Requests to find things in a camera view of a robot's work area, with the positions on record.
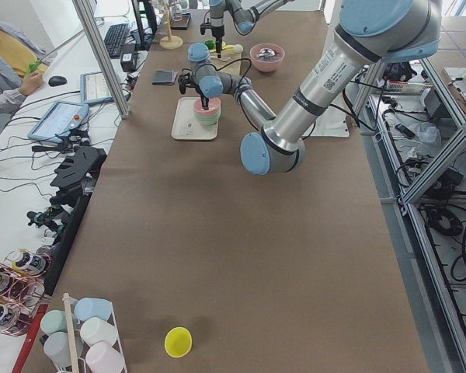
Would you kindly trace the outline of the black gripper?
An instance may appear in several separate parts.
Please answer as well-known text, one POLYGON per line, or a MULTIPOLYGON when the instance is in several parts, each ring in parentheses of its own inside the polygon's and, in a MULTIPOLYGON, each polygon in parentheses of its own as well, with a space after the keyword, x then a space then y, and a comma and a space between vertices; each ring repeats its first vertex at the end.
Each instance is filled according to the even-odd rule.
POLYGON ((196 84, 196 91, 200 94, 200 99, 202 100, 202 108, 204 110, 209 110, 209 99, 212 89, 212 83, 209 79, 201 79, 196 84))
POLYGON ((215 39, 215 50, 217 57, 222 57, 222 38, 224 36, 224 19, 223 18, 212 18, 211 19, 212 35, 215 39))

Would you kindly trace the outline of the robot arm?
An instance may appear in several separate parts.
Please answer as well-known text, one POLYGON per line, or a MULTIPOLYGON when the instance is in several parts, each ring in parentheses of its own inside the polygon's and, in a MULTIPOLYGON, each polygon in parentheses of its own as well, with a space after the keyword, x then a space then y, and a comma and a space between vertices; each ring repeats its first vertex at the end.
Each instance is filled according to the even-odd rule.
POLYGON ((211 30, 212 37, 214 38, 215 53, 220 58, 223 50, 223 37, 225 35, 225 13, 230 14, 237 33, 245 36, 252 32, 262 17, 267 16, 287 3, 289 1, 260 1, 249 8, 244 8, 242 2, 237 0, 209 1, 209 18, 200 25, 200 32, 204 35, 206 30, 211 30))
POLYGON ((218 71, 205 44, 188 49, 190 71, 179 75, 179 91, 200 95, 204 109, 231 95, 257 126, 240 146, 242 164, 255 175, 288 173, 305 157, 302 136, 366 64, 426 58, 440 42, 440 1, 344 1, 334 41, 279 113, 274 113, 245 76, 218 71))

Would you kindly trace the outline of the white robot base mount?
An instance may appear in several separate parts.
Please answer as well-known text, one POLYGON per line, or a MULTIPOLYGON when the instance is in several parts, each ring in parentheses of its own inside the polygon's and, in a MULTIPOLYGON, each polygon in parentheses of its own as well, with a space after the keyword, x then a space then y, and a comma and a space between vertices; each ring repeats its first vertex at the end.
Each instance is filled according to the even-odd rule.
MULTIPOLYGON (((339 21, 339 7, 341 1, 317 1, 317 10, 323 13, 327 31, 325 33, 324 47, 322 54, 324 54, 334 41, 334 29, 339 21)), ((309 129, 304 133, 304 137, 338 137, 347 138, 350 135, 349 125, 347 123, 348 117, 346 112, 350 109, 343 100, 342 93, 340 93, 330 106, 309 129)))

